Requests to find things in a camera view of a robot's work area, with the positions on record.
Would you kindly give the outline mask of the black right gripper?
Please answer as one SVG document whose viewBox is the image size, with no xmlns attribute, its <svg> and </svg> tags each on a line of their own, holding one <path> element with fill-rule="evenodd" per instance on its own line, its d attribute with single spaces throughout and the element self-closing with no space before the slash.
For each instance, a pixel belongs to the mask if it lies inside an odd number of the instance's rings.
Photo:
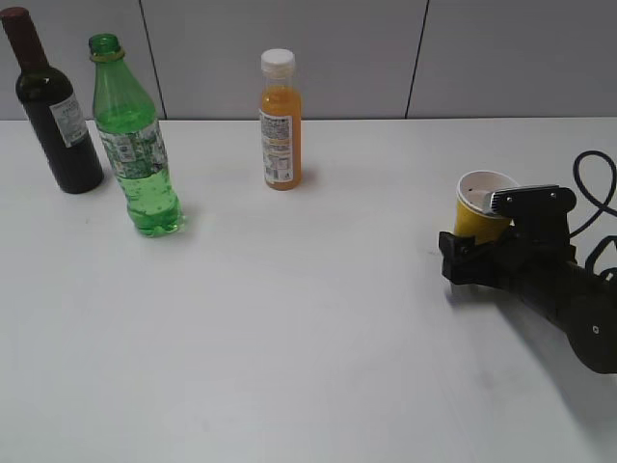
<svg viewBox="0 0 617 463">
<path fill-rule="evenodd" d="M 565 216 L 516 219 L 493 241 L 477 244 L 475 237 L 439 233 L 442 275 L 452 284 L 504 288 L 532 267 L 577 264 Z"/>
</svg>

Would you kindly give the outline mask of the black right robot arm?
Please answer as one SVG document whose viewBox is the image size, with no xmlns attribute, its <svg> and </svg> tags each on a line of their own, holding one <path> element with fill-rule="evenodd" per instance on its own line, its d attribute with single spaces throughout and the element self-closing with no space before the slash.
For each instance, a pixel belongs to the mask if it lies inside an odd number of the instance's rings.
<svg viewBox="0 0 617 463">
<path fill-rule="evenodd" d="M 495 241 L 439 234 L 442 273 L 454 285 L 500 289 L 563 331 L 578 359 L 616 372 L 616 284 L 577 265 L 567 219 L 516 219 Z"/>
</svg>

